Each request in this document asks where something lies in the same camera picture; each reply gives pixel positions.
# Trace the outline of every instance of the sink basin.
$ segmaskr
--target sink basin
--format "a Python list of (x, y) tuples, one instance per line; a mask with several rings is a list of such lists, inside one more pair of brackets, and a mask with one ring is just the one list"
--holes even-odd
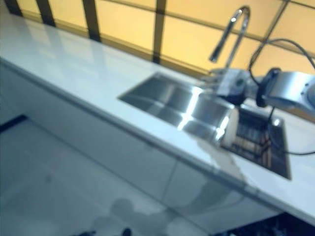
[[(269, 141), (268, 114), (245, 105), (236, 108), (219, 97), (204, 95), (203, 91), (157, 73), (119, 99), (179, 130), (290, 178), (286, 154)], [(279, 141), (277, 144), (285, 148), (284, 121), (273, 119), (277, 122), (271, 132)]]
[(221, 98), (200, 96), (202, 92), (194, 85), (155, 74), (120, 99), (214, 145), (231, 144), (237, 109)]

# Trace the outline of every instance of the white countertop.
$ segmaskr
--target white countertop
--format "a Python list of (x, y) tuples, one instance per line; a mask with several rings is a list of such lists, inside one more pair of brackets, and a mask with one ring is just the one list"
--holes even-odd
[[(117, 98), (156, 72), (195, 83), (193, 78), (13, 15), (1, 14), (0, 30), (1, 59), (15, 69), (315, 226), (315, 155), (290, 156), (288, 180)], [(315, 149), (314, 124), (279, 110), (275, 114), (285, 119), (290, 150)]]

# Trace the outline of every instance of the black object on floor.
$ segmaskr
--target black object on floor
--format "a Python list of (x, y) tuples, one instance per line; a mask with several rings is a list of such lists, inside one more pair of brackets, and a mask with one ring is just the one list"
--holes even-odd
[(125, 228), (123, 233), (122, 233), (122, 236), (132, 236), (131, 229)]
[(215, 236), (314, 236), (315, 227), (283, 213)]
[(13, 126), (27, 120), (28, 118), (25, 115), (20, 115), (12, 120), (9, 120), (8, 122), (4, 123), (3, 125), (0, 125), (0, 133), (4, 132), (5, 130), (8, 130), (9, 128), (12, 128)]

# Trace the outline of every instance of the chrome faucet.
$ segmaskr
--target chrome faucet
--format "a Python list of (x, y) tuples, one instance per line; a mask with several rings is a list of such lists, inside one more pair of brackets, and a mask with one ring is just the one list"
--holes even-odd
[(249, 20), (250, 20), (250, 15), (251, 15), (251, 11), (250, 11), (250, 7), (249, 6), (242, 6), (241, 8), (239, 8), (232, 16), (232, 18), (229, 20), (228, 25), (222, 35), (222, 38), (220, 40), (220, 42), (218, 43), (218, 45), (216, 46), (216, 48), (214, 49), (214, 51), (212, 52), (209, 60), (212, 62), (217, 62), (218, 57), (222, 51), (222, 48), (225, 44), (225, 41), (227, 40), (229, 34), (232, 31), (232, 28), (234, 26), (234, 24), (236, 23), (236, 21), (240, 18), (240, 16), (244, 13), (244, 20), (242, 23), (242, 27), (241, 27), (241, 31), (238, 35), (238, 38), (236, 40), (236, 43), (232, 49), (232, 52), (230, 54), (230, 56), (227, 59), (227, 62), (225, 64), (225, 68), (228, 68), (233, 60), (233, 57), (240, 45), (240, 42), (245, 34), (245, 31), (247, 29)]

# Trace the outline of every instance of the tile grout line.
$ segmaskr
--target tile grout line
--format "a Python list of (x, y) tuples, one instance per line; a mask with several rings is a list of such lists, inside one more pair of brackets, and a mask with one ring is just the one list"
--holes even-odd
[(307, 7), (307, 8), (315, 10), (315, 6), (310, 6), (310, 5), (301, 3), (301, 2), (297, 2), (297, 1), (292, 1), (291, 0), (290, 3), (293, 3), (293, 4), (296, 4), (296, 5), (300, 5), (300, 6)]
[(36, 0), (43, 23), (56, 27), (56, 23), (48, 0)]
[[(122, 1), (122, 0), (102, 0), (102, 1), (113, 2), (113, 3), (116, 3), (116, 4), (125, 5), (125, 6), (133, 7), (133, 8), (136, 8), (136, 9), (150, 11), (150, 12), (157, 12), (158, 11), (158, 8), (154, 9), (154, 8), (151, 8), (151, 7), (142, 6), (142, 5), (134, 4), (134, 3), (131, 3), (131, 2), (125, 2), (125, 1)], [(221, 26), (221, 25), (218, 25), (218, 24), (215, 24), (215, 23), (212, 23), (212, 22), (202, 21), (202, 20), (199, 20), (199, 19), (195, 19), (195, 18), (192, 18), (192, 17), (189, 17), (189, 16), (184, 16), (184, 15), (177, 14), (177, 13), (174, 13), (174, 12), (167, 12), (166, 8), (165, 8), (165, 11), (164, 11), (163, 14), (164, 14), (164, 16), (173, 17), (173, 18), (176, 18), (178, 20), (187, 21), (187, 22), (190, 22), (190, 23), (194, 23), (194, 24), (197, 24), (197, 25), (205, 26), (205, 27), (208, 27), (208, 28), (216, 29), (216, 30), (222, 30), (223, 31), (225, 29), (225, 26)], [(232, 29), (232, 33), (233, 34), (238, 34), (239, 31), (237, 31), (236, 29)], [(258, 35), (255, 35), (255, 34), (245, 33), (244, 37), (249, 38), (249, 39), (253, 39), (253, 40), (257, 40), (257, 41), (262, 41), (263, 40), (262, 37), (260, 37)]]
[(160, 56), (163, 41), (163, 29), (165, 19), (166, 0), (157, 0), (155, 11), (154, 41), (152, 61), (160, 64)]
[(166, 182), (165, 189), (164, 189), (164, 191), (162, 193), (161, 202), (163, 202), (163, 203), (164, 203), (164, 199), (166, 197), (166, 193), (167, 193), (167, 191), (169, 189), (170, 183), (171, 183), (171, 181), (173, 179), (173, 176), (175, 175), (175, 171), (176, 171), (177, 166), (178, 166), (179, 158), (176, 157), (176, 158), (174, 158), (174, 160), (175, 160), (175, 164), (174, 164), (174, 166), (173, 166), (173, 168), (171, 170), (171, 174), (170, 174), (170, 176), (169, 176), (169, 178), (168, 178), (168, 180)]
[[(262, 43), (265, 43), (265, 42), (269, 39), (271, 33), (273, 32), (274, 28), (276, 27), (276, 25), (277, 25), (277, 23), (278, 23), (278, 21), (279, 21), (279, 19), (281, 18), (282, 14), (284, 13), (284, 10), (286, 9), (288, 3), (289, 3), (288, 0), (284, 0), (284, 1), (282, 2), (280, 8), (278, 9), (277, 14), (275, 15), (275, 17), (274, 17), (272, 23), (271, 23), (270, 26), (269, 26), (269, 28), (268, 28), (268, 30), (267, 30), (267, 32), (266, 32), (266, 34), (265, 34), (265, 36), (264, 36), (264, 38), (263, 38), (261, 44), (262, 44)], [(252, 63), (253, 65), (255, 64), (257, 58), (259, 57), (259, 55), (260, 55), (262, 49), (263, 49), (263, 48), (261, 48), (261, 49), (258, 51), (256, 57), (253, 59), (253, 63)]]
[(101, 40), (95, 0), (82, 0), (82, 4), (84, 7), (85, 19), (89, 30), (89, 37), (92, 40), (100, 42)]
[(23, 17), (22, 11), (17, 0), (4, 0), (4, 3), (11, 14)]
[[(45, 133), (47, 133), (48, 135), (51, 135), (52, 137), (54, 137), (55, 139), (57, 139), (59, 142), (63, 143), (64, 145), (70, 147), (71, 149), (73, 149), (74, 151), (78, 152), (79, 154), (83, 155), (83, 157), (85, 157), (86, 159), (88, 159), (89, 161), (99, 165), (100, 167), (104, 168), (106, 171), (108, 171), (110, 174), (112, 174), (114, 177), (118, 178), (120, 181), (125, 182), (126, 184), (129, 184), (130, 186), (132, 186), (136, 191), (140, 192), (141, 194), (144, 194), (145, 197), (150, 198), (151, 200), (155, 201), (156, 203), (161, 204), (164, 207), (167, 207), (168, 209), (172, 210), (174, 213), (176, 213), (178, 216), (180, 216), (181, 218), (185, 219), (186, 221), (188, 221), (190, 224), (194, 225), (197, 229), (207, 233), (207, 231), (200, 227), (199, 225), (197, 225), (196, 223), (194, 223), (193, 221), (191, 221), (189, 218), (187, 218), (186, 216), (180, 214), (179, 212), (177, 212), (176, 210), (174, 210), (173, 208), (167, 206), (161, 199), (155, 197), (154, 195), (147, 193), (146, 191), (144, 191), (141, 187), (137, 186), (136, 184), (134, 184), (133, 182), (129, 181), (128, 179), (124, 178), (122, 175), (118, 174), (117, 172), (115, 172), (114, 170), (108, 168), (107, 166), (105, 166), (103, 163), (101, 163), (100, 161), (94, 159), (93, 157), (91, 157), (90, 155), (84, 153), (83, 151), (81, 151), (80, 149), (78, 149), (76, 146), (68, 143), (67, 141), (64, 141), (63, 139), (61, 139), (59, 136), (57, 136), (54, 133), (51, 133), (48, 129), (46, 129), (45, 127), (41, 126), (40, 124), (34, 122), (33, 120), (31, 120), (32, 124), (34, 126), (36, 126), (37, 128), (43, 130)], [(176, 156), (176, 163), (174, 164), (174, 167), (178, 164), (178, 157)]]

